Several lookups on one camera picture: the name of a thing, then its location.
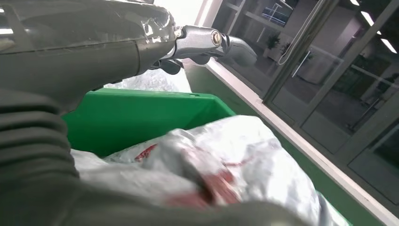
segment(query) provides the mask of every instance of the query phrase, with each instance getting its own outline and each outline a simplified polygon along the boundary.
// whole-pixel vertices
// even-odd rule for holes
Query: silver metal joint
[[[222,43],[222,35],[219,31],[212,32],[212,42],[215,46],[220,46],[220,44]]]

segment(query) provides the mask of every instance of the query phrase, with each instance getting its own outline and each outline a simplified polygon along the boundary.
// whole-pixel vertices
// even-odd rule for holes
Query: green plastic container
[[[100,157],[169,131],[192,129],[235,113],[208,94],[101,89],[64,116],[72,148]]]

